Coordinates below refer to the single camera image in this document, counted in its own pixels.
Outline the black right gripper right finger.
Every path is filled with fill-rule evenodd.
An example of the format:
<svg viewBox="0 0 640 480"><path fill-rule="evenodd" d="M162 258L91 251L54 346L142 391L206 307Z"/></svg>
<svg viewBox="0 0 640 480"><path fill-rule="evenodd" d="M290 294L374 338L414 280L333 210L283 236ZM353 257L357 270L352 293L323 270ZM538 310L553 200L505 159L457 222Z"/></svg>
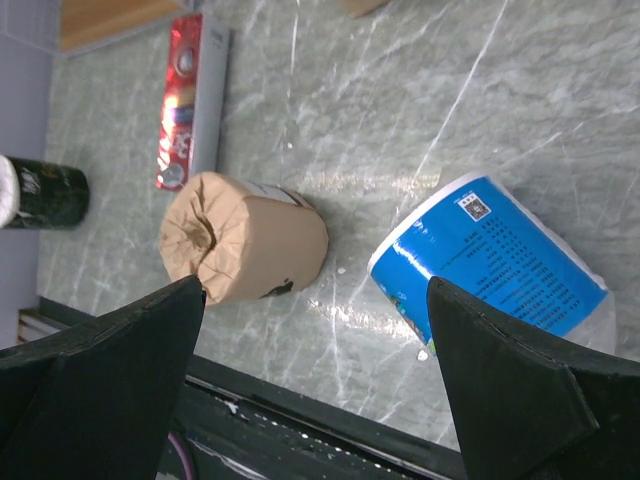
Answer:
<svg viewBox="0 0 640 480"><path fill-rule="evenodd" d="M639 365L428 283L436 354L471 479L636 479Z"/></svg>

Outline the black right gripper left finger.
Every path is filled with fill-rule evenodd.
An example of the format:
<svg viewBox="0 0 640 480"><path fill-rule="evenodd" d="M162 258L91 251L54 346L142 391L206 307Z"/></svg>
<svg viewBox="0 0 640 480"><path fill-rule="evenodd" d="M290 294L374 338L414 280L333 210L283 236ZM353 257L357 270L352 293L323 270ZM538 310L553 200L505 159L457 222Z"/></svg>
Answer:
<svg viewBox="0 0 640 480"><path fill-rule="evenodd" d="M2 478L155 478L203 314L188 276L3 350Z"/></svg>

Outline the blue paper towel roll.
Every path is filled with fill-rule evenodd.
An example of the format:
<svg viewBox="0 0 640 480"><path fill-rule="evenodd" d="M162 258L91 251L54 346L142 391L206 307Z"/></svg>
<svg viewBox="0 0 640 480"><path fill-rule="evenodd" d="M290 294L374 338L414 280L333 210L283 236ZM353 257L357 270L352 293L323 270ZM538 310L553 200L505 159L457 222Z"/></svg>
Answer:
<svg viewBox="0 0 640 480"><path fill-rule="evenodd" d="M604 280L488 174L467 173L422 202L377 247L368 272L429 350L433 277L556 336L616 350Z"/></svg>

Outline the black paper towel roll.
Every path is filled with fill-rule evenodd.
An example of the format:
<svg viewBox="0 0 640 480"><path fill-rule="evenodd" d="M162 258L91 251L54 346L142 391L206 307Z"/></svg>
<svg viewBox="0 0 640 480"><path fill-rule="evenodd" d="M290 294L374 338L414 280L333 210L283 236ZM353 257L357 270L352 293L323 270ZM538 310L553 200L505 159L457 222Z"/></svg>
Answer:
<svg viewBox="0 0 640 480"><path fill-rule="evenodd" d="M1 226L70 230L90 203L85 174L74 167L12 156L1 157Z"/></svg>

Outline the brown paper towel roll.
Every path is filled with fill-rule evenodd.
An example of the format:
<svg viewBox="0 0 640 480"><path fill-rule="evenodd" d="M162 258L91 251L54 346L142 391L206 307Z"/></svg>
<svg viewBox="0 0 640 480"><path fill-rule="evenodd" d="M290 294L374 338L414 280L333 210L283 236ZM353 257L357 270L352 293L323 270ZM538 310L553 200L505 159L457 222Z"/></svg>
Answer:
<svg viewBox="0 0 640 480"><path fill-rule="evenodd" d="M328 248L323 219L297 192L213 172L186 183L159 233L170 279L196 276L209 306L303 290Z"/></svg>

